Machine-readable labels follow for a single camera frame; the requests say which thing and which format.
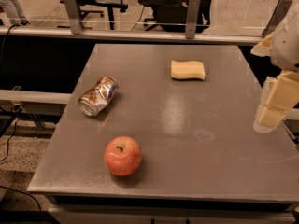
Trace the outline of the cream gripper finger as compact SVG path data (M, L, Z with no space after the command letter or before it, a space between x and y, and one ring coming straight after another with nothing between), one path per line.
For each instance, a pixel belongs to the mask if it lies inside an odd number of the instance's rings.
M283 70L277 77L267 77L253 122L254 131L271 133L298 103L298 73Z
M274 33L267 35L261 42L256 44L250 51L252 55L259 57L270 56L271 44Z

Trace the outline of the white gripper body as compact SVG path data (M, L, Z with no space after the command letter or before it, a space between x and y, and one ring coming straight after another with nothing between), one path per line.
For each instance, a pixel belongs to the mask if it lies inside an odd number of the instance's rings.
M299 70L299 4L293 5L276 27L270 48L271 63L284 70Z

